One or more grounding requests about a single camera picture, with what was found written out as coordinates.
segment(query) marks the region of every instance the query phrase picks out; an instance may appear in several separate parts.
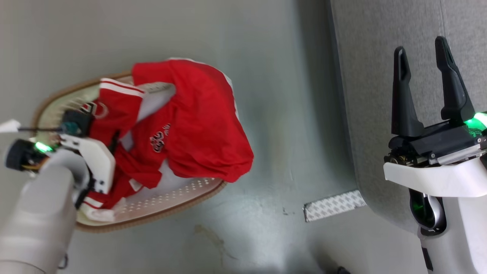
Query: oval basket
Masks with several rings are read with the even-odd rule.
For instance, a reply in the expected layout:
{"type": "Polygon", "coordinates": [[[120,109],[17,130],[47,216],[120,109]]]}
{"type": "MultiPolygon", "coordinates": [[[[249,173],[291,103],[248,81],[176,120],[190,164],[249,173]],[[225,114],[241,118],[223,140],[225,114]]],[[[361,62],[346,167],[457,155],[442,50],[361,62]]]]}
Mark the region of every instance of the oval basket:
{"type": "MultiPolygon", "coordinates": [[[[37,109],[32,120],[32,127],[57,127],[62,114],[67,109],[76,109],[98,97],[98,85],[101,78],[111,78],[124,83],[131,83],[130,72],[99,77],[59,91],[46,99],[37,109]]],[[[38,132],[37,141],[53,145],[56,135],[38,132]]],[[[99,222],[88,219],[78,211],[76,228],[85,232],[103,233],[149,223],[176,212],[199,204],[220,192],[226,182],[218,178],[191,178],[180,187],[164,193],[133,195],[127,198],[127,204],[115,217],[115,222],[99,222]]]]}

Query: black wire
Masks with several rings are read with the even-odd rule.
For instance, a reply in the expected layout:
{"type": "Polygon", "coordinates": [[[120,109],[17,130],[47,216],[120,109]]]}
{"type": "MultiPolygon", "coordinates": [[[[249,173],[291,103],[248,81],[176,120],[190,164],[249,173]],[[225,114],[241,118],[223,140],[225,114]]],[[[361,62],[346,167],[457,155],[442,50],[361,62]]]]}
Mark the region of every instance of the black wire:
{"type": "Polygon", "coordinates": [[[57,269],[66,269],[68,268],[68,264],[69,264],[69,258],[68,258],[68,254],[64,254],[64,259],[62,261],[64,264],[62,266],[58,266],[57,269]]]}
{"type": "Polygon", "coordinates": [[[61,131],[61,128],[38,128],[38,127],[21,127],[19,128],[19,131],[51,131],[51,132],[59,132],[61,131]]]}
{"type": "Polygon", "coordinates": [[[115,150],[117,149],[119,136],[120,136],[120,131],[117,130],[117,132],[115,132],[115,134],[112,137],[112,141],[110,142],[110,145],[108,146],[108,150],[112,153],[112,155],[115,155],[115,150]]]}

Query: clothing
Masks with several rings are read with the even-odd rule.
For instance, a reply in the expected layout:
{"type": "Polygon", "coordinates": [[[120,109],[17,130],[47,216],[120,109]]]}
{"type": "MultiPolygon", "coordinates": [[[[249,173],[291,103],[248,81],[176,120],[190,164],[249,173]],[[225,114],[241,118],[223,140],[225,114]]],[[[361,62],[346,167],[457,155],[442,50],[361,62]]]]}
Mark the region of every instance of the clothing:
{"type": "Polygon", "coordinates": [[[125,198],[121,198],[111,209],[96,209],[83,203],[79,210],[90,220],[99,222],[115,222],[116,215],[124,210],[125,198]]]}
{"type": "Polygon", "coordinates": [[[252,165],[253,153],[236,116],[231,82],[217,69],[186,59],[136,64],[135,86],[154,82],[174,85],[163,107],[144,117],[145,92],[112,79],[102,79],[90,137],[109,146],[113,136],[130,135],[133,146],[118,145],[109,194],[90,192],[85,203],[109,209],[142,186],[154,188],[168,160],[179,177],[218,177],[236,181],[252,165]]]}

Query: white stripe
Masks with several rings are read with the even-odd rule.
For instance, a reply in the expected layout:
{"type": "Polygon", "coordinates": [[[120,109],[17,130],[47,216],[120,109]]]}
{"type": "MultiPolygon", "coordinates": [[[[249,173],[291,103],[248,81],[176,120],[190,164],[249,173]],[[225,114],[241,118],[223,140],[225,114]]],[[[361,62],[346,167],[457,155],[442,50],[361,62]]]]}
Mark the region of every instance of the white stripe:
{"type": "Polygon", "coordinates": [[[134,85],[127,84],[127,83],[122,83],[122,82],[119,82],[117,80],[113,80],[113,79],[110,79],[110,78],[102,78],[102,79],[100,79],[100,82],[110,82],[110,83],[117,84],[117,85],[121,85],[121,86],[128,87],[128,88],[136,88],[136,89],[139,89],[139,88],[137,88],[134,85]]]}
{"type": "MultiPolygon", "coordinates": [[[[171,57],[169,58],[168,60],[186,60],[186,61],[191,61],[191,62],[194,62],[194,63],[197,63],[197,64],[202,64],[202,65],[207,65],[207,66],[210,66],[208,64],[205,64],[203,62],[198,62],[198,61],[195,61],[193,59],[189,59],[189,58],[181,58],[181,57],[171,57]]],[[[237,109],[237,102],[235,102],[235,94],[233,92],[233,83],[232,83],[232,79],[230,79],[230,77],[228,77],[225,73],[223,73],[221,70],[213,67],[213,66],[210,66],[216,70],[218,70],[221,74],[223,74],[223,76],[225,76],[225,80],[226,82],[228,83],[228,85],[230,85],[230,89],[232,90],[232,95],[233,95],[233,105],[235,106],[235,116],[237,116],[237,120],[240,121],[240,118],[239,118],[239,111],[237,109]]]]}
{"type": "Polygon", "coordinates": [[[102,202],[99,202],[99,201],[97,201],[93,198],[90,198],[90,197],[85,198],[85,203],[88,203],[89,206],[95,207],[95,208],[100,208],[103,205],[102,202]]]}
{"type": "Polygon", "coordinates": [[[139,183],[139,182],[137,182],[137,181],[136,181],[136,180],[134,180],[134,179],[130,179],[130,180],[129,180],[129,184],[132,186],[132,188],[133,188],[133,190],[134,190],[135,192],[139,191],[139,189],[141,189],[141,188],[142,188],[142,184],[141,184],[141,183],[139,183]]]}
{"type": "Polygon", "coordinates": [[[111,83],[103,83],[102,82],[102,83],[100,83],[100,88],[106,88],[106,89],[113,90],[113,91],[120,92],[120,93],[127,94],[127,95],[144,97],[144,93],[142,91],[136,91],[133,89],[119,87],[119,86],[116,86],[116,85],[111,84],[111,83]]]}

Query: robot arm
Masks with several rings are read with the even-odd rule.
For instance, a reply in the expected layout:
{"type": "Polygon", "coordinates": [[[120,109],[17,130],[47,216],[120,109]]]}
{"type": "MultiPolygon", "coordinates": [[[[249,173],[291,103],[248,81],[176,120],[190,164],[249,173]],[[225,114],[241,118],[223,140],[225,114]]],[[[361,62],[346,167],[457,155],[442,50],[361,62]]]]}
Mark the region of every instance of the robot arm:
{"type": "Polygon", "coordinates": [[[409,90],[404,48],[394,53],[391,152],[385,178],[410,189],[431,274],[487,273],[487,114],[475,113],[444,37],[435,40],[444,122],[424,127],[409,90]]]}
{"type": "MultiPolygon", "coordinates": [[[[78,124],[86,123],[78,119],[78,124]]],[[[114,157],[103,143],[86,137],[80,128],[62,130],[61,146],[56,150],[21,139],[8,150],[5,165],[30,170],[35,178],[22,189],[0,232],[0,273],[55,273],[63,258],[67,260],[76,211],[89,190],[110,191],[114,157]]]]}
{"type": "Polygon", "coordinates": [[[73,173],[42,170],[28,182],[0,233],[0,273],[55,273],[76,224],[73,173]]]}

